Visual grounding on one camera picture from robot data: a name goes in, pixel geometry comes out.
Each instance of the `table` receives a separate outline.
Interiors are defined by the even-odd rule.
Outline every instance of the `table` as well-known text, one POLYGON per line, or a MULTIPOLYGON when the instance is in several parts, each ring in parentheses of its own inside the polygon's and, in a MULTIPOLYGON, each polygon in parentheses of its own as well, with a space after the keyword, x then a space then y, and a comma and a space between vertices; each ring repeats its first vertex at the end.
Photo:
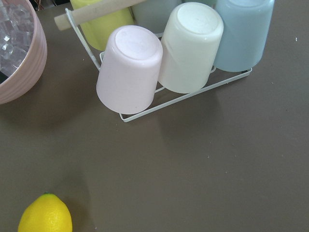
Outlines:
POLYGON ((96 94, 98 71, 72 29, 38 12, 39 82, 0 105, 0 225, 17 231, 45 191, 74 232, 309 230, 307 0, 275 4, 250 76, 124 123, 96 94))

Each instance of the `cup rack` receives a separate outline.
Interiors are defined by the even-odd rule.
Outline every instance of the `cup rack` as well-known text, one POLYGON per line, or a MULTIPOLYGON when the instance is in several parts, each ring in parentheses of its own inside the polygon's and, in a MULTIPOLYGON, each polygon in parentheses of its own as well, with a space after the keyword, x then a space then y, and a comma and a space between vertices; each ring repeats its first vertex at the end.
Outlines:
MULTIPOLYGON (((88 53, 88 55, 90 56, 91 60, 93 61, 94 65, 96 66, 96 68, 100 71, 100 64, 98 62, 98 60, 96 59, 96 57, 93 55, 91 49, 89 48, 88 46, 88 43, 86 42, 85 38, 83 37, 81 31, 79 30, 78 26, 76 25, 75 21, 74 21, 74 18, 72 17, 72 14, 71 14, 71 11, 69 9, 65 9, 66 11, 66 14, 68 16, 68 19, 69 19, 69 22, 71 23, 72 25, 72 28, 74 29, 75 33, 77 34, 78 38, 80 39, 81 43, 83 44, 86 52, 88 53)), ((101 52, 100 53, 100 60, 102 62, 102 59, 104 57, 104 53, 105 52, 101 52)), ((215 72, 216 71, 216 67, 213 67, 211 73, 215 72)), ((214 83, 214 84, 211 84, 211 85, 205 85, 203 88, 201 88, 200 90, 196 91, 196 92, 193 92, 193 93, 188 93, 188 94, 184 94, 180 97, 177 97, 177 98, 174 98, 170 101, 167 101, 167 102, 164 102, 162 104, 159 104, 159 105, 156 105, 156 106, 152 106, 151 108, 148 108, 140 113, 137 113, 137 114, 134 114, 134 115, 124 115, 124 114, 119 114, 120 115, 120 118, 124 121, 124 122, 130 122, 136 118, 139 118, 139 117, 142 117, 144 115, 147 115, 149 113, 152 113, 154 111, 157 111, 159 109, 162 109, 166 106, 169 106, 169 105, 172 105, 174 103, 177 103, 177 102, 180 102, 182 100, 185 100, 187 98, 190 98, 192 96, 195 96, 197 94, 200 94, 200 93, 203 93, 203 92, 206 92, 208 90, 211 90, 213 88, 216 88, 216 87, 219 87, 219 86, 222 86, 222 85, 225 85, 225 84, 228 84, 232 81, 236 81, 236 80, 239 80, 243 77, 246 77, 246 76, 249 76, 250 73, 252 72, 252 68, 248 69, 248 70, 245 70, 243 71, 241 74, 238 74, 238 75, 235 75, 235 76, 232 76, 230 78, 227 78, 225 80, 222 80, 222 81, 219 81, 217 83, 214 83)), ((165 88, 164 87, 160 87, 158 88, 156 91, 155 91, 155 94, 164 90, 165 88)))

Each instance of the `rack handle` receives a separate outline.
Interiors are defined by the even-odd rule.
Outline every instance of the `rack handle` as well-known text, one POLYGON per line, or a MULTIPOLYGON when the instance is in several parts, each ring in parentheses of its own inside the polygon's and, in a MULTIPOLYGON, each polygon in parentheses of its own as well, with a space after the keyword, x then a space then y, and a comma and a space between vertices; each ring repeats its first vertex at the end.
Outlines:
MULTIPOLYGON (((76 25, 79 25, 143 1, 146 0, 101 0, 97 3, 76 9, 71 13, 76 25)), ((69 22, 67 14, 56 16, 54 20, 59 30, 71 28, 71 23, 69 22)))

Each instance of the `yellow lemon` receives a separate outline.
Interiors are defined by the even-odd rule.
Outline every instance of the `yellow lemon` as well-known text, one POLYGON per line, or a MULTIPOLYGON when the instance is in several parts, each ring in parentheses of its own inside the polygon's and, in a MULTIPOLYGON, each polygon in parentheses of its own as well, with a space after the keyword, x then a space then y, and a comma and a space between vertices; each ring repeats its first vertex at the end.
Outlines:
POLYGON ((56 195, 45 193, 24 211, 18 232, 72 232, 70 212, 56 195))

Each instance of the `pink bowl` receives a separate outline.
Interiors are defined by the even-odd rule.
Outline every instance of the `pink bowl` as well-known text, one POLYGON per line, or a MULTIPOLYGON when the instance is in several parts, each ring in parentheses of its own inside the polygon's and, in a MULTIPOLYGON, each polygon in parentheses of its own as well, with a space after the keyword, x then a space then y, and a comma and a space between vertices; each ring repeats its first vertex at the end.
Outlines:
POLYGON ((25 94, 39 80, 47 59, 46 38, 41 23, 28 0, 2 0, 4 4, 22 4, 33 16, 34 32, 29 51, 18 69, 0 84, 0 104, 25 94))

